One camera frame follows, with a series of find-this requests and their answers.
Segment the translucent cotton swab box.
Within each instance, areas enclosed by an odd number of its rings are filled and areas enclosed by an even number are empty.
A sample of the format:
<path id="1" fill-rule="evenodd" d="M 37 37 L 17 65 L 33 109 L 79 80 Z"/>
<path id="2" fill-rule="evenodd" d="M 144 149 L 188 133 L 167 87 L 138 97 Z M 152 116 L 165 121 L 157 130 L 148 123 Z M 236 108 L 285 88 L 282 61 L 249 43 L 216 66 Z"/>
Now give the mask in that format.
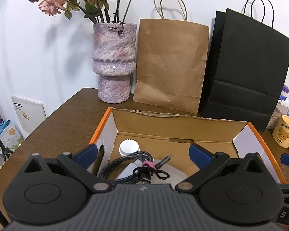
<path id="1" fill-rule="evenodd" d="M 133 163 L 128 162 L 127 165 L 124 165 L 123 170 L 118 174 L 116 179 L 122 179 L 129 175 L 132 175 L 133 169 L 140 167 L 141 165 L 142 162 L 140 160 L 135 160 Z M 167 172 L 170 175 L 170 178 L 168 178 L 167 180 L 160 180 L 155 174 L 153 174 L 151 176 L 151 184 L 170 184 L 171 187 L 175 189 L 175 186 L 178 183 L 187 178 L 187 175 L 185 173 L 172 167 L 171 165 L 165 164 L 164 166 L 162 166 L 161 169 Z"/>

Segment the red cardboard box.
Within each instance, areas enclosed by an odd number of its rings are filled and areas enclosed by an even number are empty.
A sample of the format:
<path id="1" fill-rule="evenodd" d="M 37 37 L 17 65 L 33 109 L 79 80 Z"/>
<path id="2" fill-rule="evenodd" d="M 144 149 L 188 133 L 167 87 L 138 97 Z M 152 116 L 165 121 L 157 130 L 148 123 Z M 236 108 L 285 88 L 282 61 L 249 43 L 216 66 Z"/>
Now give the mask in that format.
<path id="1" fill-rule="evenodd" d="M 154 159 L 172 154 L 169 165 L 186 176 L 199 170 L 189 158 L 189 146 L 193 143 L 212 153 L 227 153 L 231 158 L 259 153 L 276 182 L 286 183 L 269 147 L 247 121 L 109 107 L 90 140 L 90 143 L 104 147 L 101 167 L 119 157 L 119 145 L 126 139 L 137 141 L 140 149 L 148 151 Z"/>

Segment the white plastic lid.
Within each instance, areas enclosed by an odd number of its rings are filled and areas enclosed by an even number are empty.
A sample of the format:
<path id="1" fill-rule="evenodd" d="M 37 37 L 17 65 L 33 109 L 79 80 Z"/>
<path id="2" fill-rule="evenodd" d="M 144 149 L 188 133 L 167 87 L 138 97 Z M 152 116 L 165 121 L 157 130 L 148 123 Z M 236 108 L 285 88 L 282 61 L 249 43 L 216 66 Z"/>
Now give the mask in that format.
<path id="1" fill-rule="evenodd" d="M 122 157 L 140 151 L 139 144 L 136 140 L 126 139 L 119 145 L 119 153 Z"/>

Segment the yellow bear mug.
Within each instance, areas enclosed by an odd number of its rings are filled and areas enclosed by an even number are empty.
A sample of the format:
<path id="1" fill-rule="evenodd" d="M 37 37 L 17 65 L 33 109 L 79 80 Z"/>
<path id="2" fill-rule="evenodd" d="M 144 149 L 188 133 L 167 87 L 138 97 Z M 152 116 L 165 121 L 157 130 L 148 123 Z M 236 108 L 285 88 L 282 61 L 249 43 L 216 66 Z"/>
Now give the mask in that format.
<path id="1" fill-rule="evenodd" d="M 281 116 L 272 132 L 272 137 L 281 147 L 289 148 L 289 116 Z"/>

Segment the food container purple lid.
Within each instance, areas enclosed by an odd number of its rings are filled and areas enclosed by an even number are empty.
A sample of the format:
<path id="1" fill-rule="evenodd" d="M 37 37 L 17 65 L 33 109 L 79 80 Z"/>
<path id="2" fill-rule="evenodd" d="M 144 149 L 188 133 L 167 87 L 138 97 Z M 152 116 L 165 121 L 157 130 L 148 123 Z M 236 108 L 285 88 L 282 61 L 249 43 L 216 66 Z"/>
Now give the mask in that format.
<path id="1" fill-rule="evenodd" d="M 275 110 L 268 122 L 267 129 L 273 130 L 278 123 L 282 115 L 287 115 L 289 112 L 289 88 L 287 85 L 283 85 L 282 92 L 280 94 L 278 103 L 275 107 Z"/>

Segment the blue white package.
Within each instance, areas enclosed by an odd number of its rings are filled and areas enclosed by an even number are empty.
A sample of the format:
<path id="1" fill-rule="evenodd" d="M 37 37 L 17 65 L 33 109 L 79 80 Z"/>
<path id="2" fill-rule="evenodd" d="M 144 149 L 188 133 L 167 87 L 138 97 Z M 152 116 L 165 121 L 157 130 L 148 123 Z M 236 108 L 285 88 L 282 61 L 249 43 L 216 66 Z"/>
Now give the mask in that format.
<path id="1" fill-rule="evenodd" d="M 15 124 L 10 120 L 0 120 L 0 140 L 6 148 L 15 151 L 24 141 L 21 134 L 18 132 Z"/>

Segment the black light stand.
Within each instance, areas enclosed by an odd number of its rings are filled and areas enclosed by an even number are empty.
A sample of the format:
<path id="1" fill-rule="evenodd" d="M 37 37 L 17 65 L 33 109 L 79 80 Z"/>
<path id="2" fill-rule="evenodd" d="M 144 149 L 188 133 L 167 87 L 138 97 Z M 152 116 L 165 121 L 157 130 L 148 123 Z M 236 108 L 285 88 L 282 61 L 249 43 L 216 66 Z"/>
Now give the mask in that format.
<path id="1" fill-rule="evenodd" d="M 2 152 L 0 153 L 0 156 L 3 158 L 4 162 L 7 161 L 8 158 L 10 158 L 10 154 L 13 154 L 13 151 L 9 148 L 6 148 L 0 139 L 0 148 L 2 149 Z"/>

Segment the black paper bag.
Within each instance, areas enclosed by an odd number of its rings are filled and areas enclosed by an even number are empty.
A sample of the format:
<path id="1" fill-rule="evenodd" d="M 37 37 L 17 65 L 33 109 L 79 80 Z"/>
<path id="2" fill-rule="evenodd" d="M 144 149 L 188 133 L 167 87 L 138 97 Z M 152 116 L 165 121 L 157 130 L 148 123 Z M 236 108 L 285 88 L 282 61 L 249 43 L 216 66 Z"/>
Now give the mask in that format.
<path id="1" fill-rule="evenodd" d="M 216 12 L 198 113 L 266 129 L 289 67 L 289 38 L 249 16 Z"/>

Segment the brown paper bag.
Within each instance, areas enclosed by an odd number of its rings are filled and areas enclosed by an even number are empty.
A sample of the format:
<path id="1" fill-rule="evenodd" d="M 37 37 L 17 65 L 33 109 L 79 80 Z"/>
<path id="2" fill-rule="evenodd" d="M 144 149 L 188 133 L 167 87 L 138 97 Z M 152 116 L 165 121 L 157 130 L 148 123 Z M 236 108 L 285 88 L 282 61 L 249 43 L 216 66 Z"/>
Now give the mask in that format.
<path id="1" fill-rule="evenodd" d="M 209 27 L 189 22 L 183 0 L 177 0 L 184 19 L 140 19 L 137 82 L 133 101 L 196 114 L 202 94 Z"/>

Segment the pink textured vase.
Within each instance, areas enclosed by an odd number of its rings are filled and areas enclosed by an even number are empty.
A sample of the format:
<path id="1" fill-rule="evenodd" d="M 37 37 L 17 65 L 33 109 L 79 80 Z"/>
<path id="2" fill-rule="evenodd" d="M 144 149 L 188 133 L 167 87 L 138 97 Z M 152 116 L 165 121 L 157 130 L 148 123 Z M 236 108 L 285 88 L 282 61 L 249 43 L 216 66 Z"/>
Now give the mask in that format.
<path id="1" fill-rule="evenodd" d="M 106 103 L 127 101 L 131 75 L 136 70 L 135 23 L 93 25 L 92 70 L 99 75 L 97 96 Z"/>

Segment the white wall panel box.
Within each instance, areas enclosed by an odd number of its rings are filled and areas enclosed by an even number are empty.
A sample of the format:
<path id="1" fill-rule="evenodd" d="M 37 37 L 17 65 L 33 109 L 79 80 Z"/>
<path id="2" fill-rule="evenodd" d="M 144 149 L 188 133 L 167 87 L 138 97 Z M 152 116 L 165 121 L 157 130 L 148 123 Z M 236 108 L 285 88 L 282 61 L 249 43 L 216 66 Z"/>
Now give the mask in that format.
<path id="1" fill-rule="evenodd" d="M 11 96 L 18 120 L 24 131 L 31 134 L 45 119 L 44 105 L 18 96 Z"/>

